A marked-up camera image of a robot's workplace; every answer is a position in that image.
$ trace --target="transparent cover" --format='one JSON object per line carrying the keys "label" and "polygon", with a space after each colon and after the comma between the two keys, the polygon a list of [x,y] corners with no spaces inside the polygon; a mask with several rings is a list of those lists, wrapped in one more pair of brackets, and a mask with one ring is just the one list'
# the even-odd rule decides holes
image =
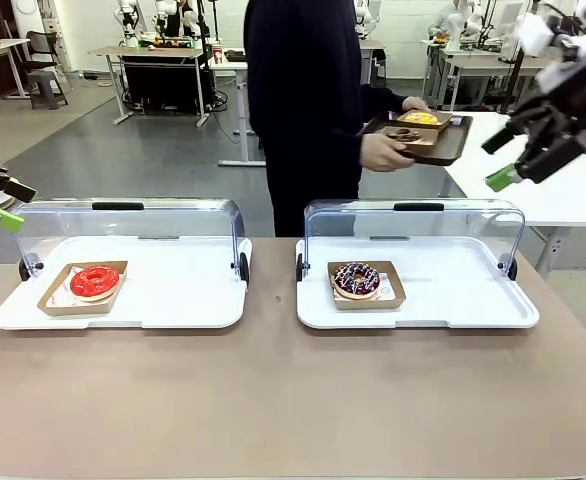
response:
{"label": "transparent cover", "polygon": [[82,237],[96,248],[117,252],[117,242],[197,239],[222,247],[215,262],[240,269],[239,245],[245,238],[237,205],[216,199],[90,199],[25,204],[17,215],[25,219],[16,235],[23,262],[31,276],[38,263],[56,247]]}
{"label": "transparent cover", "polygon": [[317,201],[305,213],[304,276],[313,251],[329,237],[353,237],[372,242],[473,239],[495,257],[496,268],[510,271],[524,232],[524,214],[501,200],[357,200]]}

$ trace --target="person's hand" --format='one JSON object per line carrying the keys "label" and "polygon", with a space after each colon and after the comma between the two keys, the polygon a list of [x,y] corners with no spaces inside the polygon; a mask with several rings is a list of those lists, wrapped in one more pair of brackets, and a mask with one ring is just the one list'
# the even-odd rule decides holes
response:
{"label": "person's hand", "polygon": [[430,112],[429,106],[420,97],[406,97],[402,102],[402,111],[421,110],[422,112]]}
{"label": "person's hand", "polygon": [[399,153],[405,148],[404,144],[380,133],[364,135],[360,165],[373,172],[394,172],[400,168],[408,168],[414,161]]}

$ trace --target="green object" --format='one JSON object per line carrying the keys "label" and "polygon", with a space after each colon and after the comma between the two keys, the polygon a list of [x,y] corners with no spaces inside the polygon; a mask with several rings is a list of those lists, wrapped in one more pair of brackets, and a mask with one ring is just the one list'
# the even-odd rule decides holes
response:
{"label": "green object", "polygon": [[491,188],[491,190],[494,192],[500,192],[513,183],[511,177],[514,172],[515,165],[507,165],[501,170],[498,170],[497,172],[492,173],[486,177],[484,181]]}
{"label": "green object", "polygon": [[24,219],[0,209],[0,228],[7,232],[19,233],[24,225]]}

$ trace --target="cardboard box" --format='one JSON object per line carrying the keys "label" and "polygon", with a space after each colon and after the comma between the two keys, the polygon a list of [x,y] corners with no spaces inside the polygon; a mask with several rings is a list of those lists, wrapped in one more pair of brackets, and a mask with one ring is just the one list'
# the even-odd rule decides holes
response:
{"label": "cardboard box", "polygon": [[400,118],[398,118],[396,120],[398,126],[400,127],[407,127],[407,128],[425,128],[428,130],[438,130],[438,131],[442,131],[444,130],[446,127],[449,126],[449,123],[451,122],[451,118],[453,118],[453,114],[452,113],[444,113],[444,112],[431,112],[433,115],[435,115],[435,117],[437,118],[437,125],[428,125],[428,124],[424,124],[424,123],[413,123],[413,122],[405,122],[404,119],[410,115],[411,113],[415,113],[415,110],[411,110],[410,112],[406,112],[404,115],[402,115]]}
{"label": "cardboard box", "polygon": [[393,288],[393,293],[395,294],[395,298],[392,300],[384,300],[381,299],[382,297],[377,297],[374,299],[369,300],[351,300],[348,298],[342,298],[339,294],[334,295],[335,298],[335,306],[338,310],[391,310],[394,308],[398,308],[404,300],[406,300],[406,294],[404,293],[404,287],[402,286],[402,282],[400,281],[400,277],[395,270],[392,262],[366,262],[363,260],[352,260],[350,262],[329,262],[328,263],[328,273],[329,273],[329,280],[331,281],[331,286],[333,287],[333,276],[335,271],[343,265],[347,263],[367,263],[374,269],[378,271],[380,276],[386,275],[388,278],[388,282],[391,284]]}
{"label": "cardboard box", "polygon": [[397,127],[386,126],[380,130],[380,133],[382,135],[386,135],[388,137],[393,138],[394,132],[396,132],[397,130],[400,130],[402,128],[406,128],[410,132],[418,133],[420,135],[420,139],[413,141],[413,142],[406,142],[406,141],[399,140],[404,145],[406,145],[408,151],[415,152],[415,153],[423,153],[423,152],[428,152],[429,150],[431,150],[433,148],[433,146],[435,146],[435,144],[437,143],[437,139],[440,135],[440,131],[433,129],[433,128],[427,129],[427,128],[412,128],[412,127],[400,127],[400,126],[397,126]]}
{"label": "cardboard box", "polygon": [[[126,279],[126,270],[128,267],[127,261],[120,261],[120,262],[87,262],[87,263],[69,263],[66,265],[62,271],[59,273],[51,286],[44,292],[44,295],[40,299],[37,304],[37,307],[42,310],[47,315],[51,315],[52,317],[61,317],[65,315],[104,315],[111,311],[113,305],[115,304],[115,300],[122,289],[122,285],[124,284],[124,280]],[[53,293],[58,289],[60,285],[64,282],[64,280],[69,276],[71,273],[71,269],[74,267],[79,267],[81,269],[86,269],[90,267],[110,267],[120,274],[120,282],[118,283],[115,292],[110,297],[105,298],[103,301],[100,301],[95,304],[86,303],[80,306],[69,306],[69,307],[51,307],[47,306],[46,303],[48,302],[49,298]]]}

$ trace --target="gray floor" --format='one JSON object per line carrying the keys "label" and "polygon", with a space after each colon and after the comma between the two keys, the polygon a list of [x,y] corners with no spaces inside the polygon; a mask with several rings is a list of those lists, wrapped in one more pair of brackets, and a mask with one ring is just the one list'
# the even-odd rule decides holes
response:
{"label": "gray floor", "polygon": [[[400,82],[391,87],[417,94]],[[222,128],[236,128],[235,90],[229,110],[217,114]],[[240,206],[250,236],[273,234],[271,206],[263,169],[219,168],[218,160],[239,159],[239,145],[209,119],[201,129],[193,117],[135,116],[118,127],[115,100],[73,122],[11,161],[11,172],[38,188],[40,198],[223,197]],[[252,158],[261,153],[250,139]],[[393,174],[365,173],[361,196],[428,198],[437,195],[444,172],[416,166]],[[541,241],[528,233],[521,250],[535,262]],[[586,268],[586,229],[575,231],[560,268]]]}

